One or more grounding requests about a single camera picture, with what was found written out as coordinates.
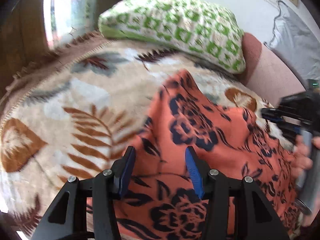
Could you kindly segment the person right hand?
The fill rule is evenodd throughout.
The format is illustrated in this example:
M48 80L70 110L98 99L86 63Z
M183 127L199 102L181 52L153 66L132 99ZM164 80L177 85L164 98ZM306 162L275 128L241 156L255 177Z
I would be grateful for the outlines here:
M310 170L313 161L309 158L310 147L303 142L301 135L296 136L296 145L294 147L294 160L291 163L291 175L297 179L304 171Z

